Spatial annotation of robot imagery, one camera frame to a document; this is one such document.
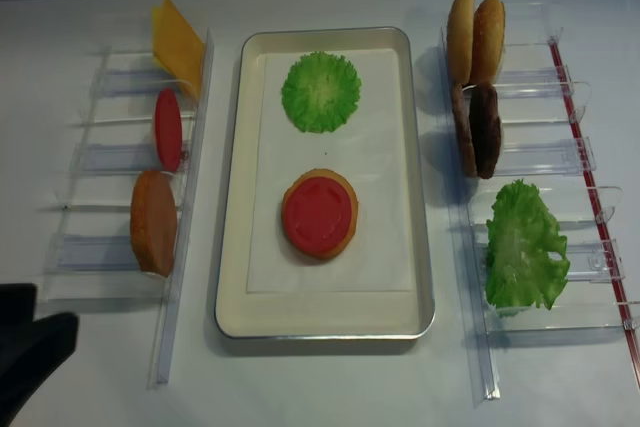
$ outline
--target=yellow cheese slice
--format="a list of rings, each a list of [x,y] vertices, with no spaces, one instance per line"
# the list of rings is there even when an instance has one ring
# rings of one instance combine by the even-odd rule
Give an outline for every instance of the yellow cheese slice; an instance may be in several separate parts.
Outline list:
[[[171,0],[164,0],[161,11],[152,16],[154,56],[171,75],[188,82],[185,90],[198,99],[204,43]]]

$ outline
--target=white tray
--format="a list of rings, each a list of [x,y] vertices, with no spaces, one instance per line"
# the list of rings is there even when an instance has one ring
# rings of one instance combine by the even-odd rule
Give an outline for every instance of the white tray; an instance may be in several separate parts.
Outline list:
[[[280,89],[313,51],[347,57],[358,110],[333,133],[302,133]],[[280,225],[285,190],[334,170],[359,201],[356,234],[310,262]],[[244,45],[216,319],[230,337],[415,339],[434,315],[411,52],[394,28],[258,34]]]

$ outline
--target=tray rim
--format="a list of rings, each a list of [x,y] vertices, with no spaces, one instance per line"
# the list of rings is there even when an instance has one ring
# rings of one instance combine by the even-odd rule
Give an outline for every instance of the tray rim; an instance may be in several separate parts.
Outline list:
[[[406,333],[375,333],[375,334],[367,334],[367,333],[355,333],[355,334],[345,334],[345,333],[335,333],[335,334],[282,334],[282,335],[234,335],[230,332],[228,332],[225,327],[223,326],[223,323],[220,320],[220,315],[219,315],[219,307],[220,307],[220,277],[221,277],[221,273],[222,273],[222,260],[224,257],[224,237],[226,235],[226,229],[227,229],[227,218],[228,218],[228,214],[229,214],[229,196],[230,196],[230,191],[231,189],[227,189],[227,196],[226,196],[226,202],[225,202],[225,217],[224,217],[224,227],[223,227],[223,233],[222,233],[222,245],[221,245],[221,250],[220,250],[220,258],[219,258],[219,265],[218,265],[218,272],[217,272],[217,279],[216,279],[216,300],[215,300],[215,306],[214,306],[214,312],[213,312],[213,317],[216,323],[216,326],[219,330],[219,332],[226,337],[227,339],[231,339],[231,340],[276,340],[276,341],[342,341],[342,340],[395,340],[395,341],[415,341],[417,339],[419,339],[420,337],[422,337],[428,330],[429,328],[433,325],[433,322],[435,320],[435,289],[434,289],[434,285],[433,285],[433,275],[432,275],[432,268],[431,268],[431,258],[430,258],[430,252],[429,252],[429,240],[428,240],[428,228],[427,228],[427,219],[426,219],[426,212],[424,210],[424,191],[422,189],[422,166],[420,163],[420,147],[419,147],[419,141],[418,141],[418,130],[417,130],[417,113],[416,113],[416,108],[415,108],[415,90],[414,90],[414,86],[413,86],[413,61],[412,61],[412,55],[411,55],[411,41],[409,39],[409,36],[400,28],[395,27],[395,26],[376,26],[376,27],[349,27],[349,28],[336,28],[336,29],[309,29],[309,30],[294,30],[294,31],[266,31],[266,32],[256,32],[252,35],[250,35],[243,43],[242,45],[242,49],[240,52],[240,62],[239,62],[239,78],[238,78],[238,84],[236,87],[236,111],[235,111],[235,118],[234,118],[234,124],[233,124],[233,140],[232,140],[232,148],[231,148],[231,165],[230,165],[230,169],[229,169],[229,178],[228,178],[228,182],[229,185],[231,184],[231,180],[232,180],[232,174],[233,174],[233,150],[234,150],[234,146],[235,146],[235,142],[236,142],[236,129],[237,129],[237,125],[238,125],[238,118],[237,118],[237,112],[238,112],[238,108],[239,108],[239,104],[240,104],[240,93],[241,93],[241,88],[242,88],[242,74],[243,74],[243,67],[245,64],[245,53],[246,53],[246,49],[247,46],[250,44],[250,42],[252,40],[255,40],[257,37],[263,37],[263,36],[283,36],[283,35],[305,35],[305,34],[309,34],[309,35],[318,35],[318,34],[338,34],[340,32],[347,32],[347,33],[354,33],[354,32],[358,32],[358,31],[367,31],[367,32],[371,32],[371,31],[392,31],[398,35],[401,36],[402,41],[406,42],[406,50],[407,50],[407,67],[408,67],[408,82],[410,83],[410,89],[408,89],[410,91],[410,96],[408,98],[408,102],[410,103],[411,106],[411,112],[412,112],[412,117],[413,117],[413,127],[414,127],[414,132],[413,134],[413,138],[414,138],[414,143],[416,145],[416,154],[417,154],[417,159],[416,162],[413,167],[416,170],[416,174],[418,175],[419,179],[420,179],[420,189],[419,189],[419,199],[420,202],[423,206],[423,209],[421,210],[422,214],[422,224],[423,224],[423,228],[424,228],[424,233],[425,233],[425,246],[426,246],[426,252],[425,252],[425,272],[421,273],[421,277],[420,278],[416,278],[416,285],[415,285],[415,289],[411,290],[410,292],[415,292],[416,295],[418,296],[418,309],[417,309],[417,313],[419,315],[420,319],[425,319],[424,321],[420,322],[420,326],[419,328],[414,331],[414,332],[406,332]],[[358,49],[338,49],[338,50],[358,50]],[[416,240],[414,239],[412,242],[412,247],[415,249],[415,245],[416,245]],[[424,289],[423,287],[420,287],[418,285],[418,282],[424,282],[427,281],[428,282],[428,286],[426,287],[426,290],[428,291],[429,297],[430,297],[430,305],[428,305],[429,307],[429,311],[430,311],[430,315],[424,315],[423,316],[423,312],[421,312],[420,310],[422,310],[422,308],[424,308],[426,306],[425,303],[421,302],[422,299],[420,299],[420,294],[419,291],[422,289]]]

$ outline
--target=black object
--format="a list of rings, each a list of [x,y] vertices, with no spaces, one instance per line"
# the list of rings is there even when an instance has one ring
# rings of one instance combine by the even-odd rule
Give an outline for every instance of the black object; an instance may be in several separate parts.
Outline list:
[[[36,287],[0,285],[0,425],[76,350],[78,317],[55,314],[34,321]]]

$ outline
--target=lettuce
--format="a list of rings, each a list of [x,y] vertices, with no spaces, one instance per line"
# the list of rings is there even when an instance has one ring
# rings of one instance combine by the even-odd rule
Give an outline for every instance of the lettuce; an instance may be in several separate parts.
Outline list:
[[[487,301],[501,307],[544,304],[551,309],[567,284],[567,237],[535,185],[505,185],[487,220]],[[558,254],[552,259],[549,253]]]
[[[282,106],[302,132],[333,132],[358,108],[361,81],[344,56],[313,52],[293,64],[282,86]]]

